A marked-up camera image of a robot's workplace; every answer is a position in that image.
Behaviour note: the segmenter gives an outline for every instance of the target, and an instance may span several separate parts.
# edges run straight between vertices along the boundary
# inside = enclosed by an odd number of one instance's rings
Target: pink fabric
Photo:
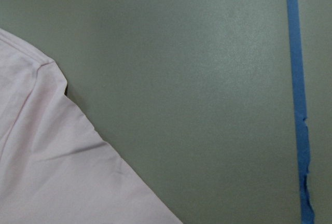
[[[0,29],[0,223],[181,223],[65,87],[54,60]]]

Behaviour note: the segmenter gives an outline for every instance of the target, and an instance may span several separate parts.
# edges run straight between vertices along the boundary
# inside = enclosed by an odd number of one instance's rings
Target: cloth
[[[53,59],[0,29],[0,223],[181,223],[66,85]]]

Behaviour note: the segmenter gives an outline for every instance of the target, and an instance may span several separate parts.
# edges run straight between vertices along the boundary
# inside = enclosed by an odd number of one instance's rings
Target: garment
[[[0,223],[181,223],[66,85],[53,59],[0,29]]]

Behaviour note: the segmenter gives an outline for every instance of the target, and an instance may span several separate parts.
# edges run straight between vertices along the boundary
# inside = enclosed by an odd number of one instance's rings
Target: green background
[[[332,219],[330,2],[299,0],[318,224]],[[300,223],[286,0],[0,6],[0,27],[57,62],[68,97],[185,224]]]

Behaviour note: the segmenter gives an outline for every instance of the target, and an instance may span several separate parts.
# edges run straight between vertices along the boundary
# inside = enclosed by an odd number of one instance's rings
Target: blue tape
[[[306,125],[307,106],[303,75],[299,8],[297,0],[287,0],[290,59],[292,62],[293,101],[297,143],[298,173],[301,200],[301,223],[313,224],[314,212],[307,187],[310,146]]]

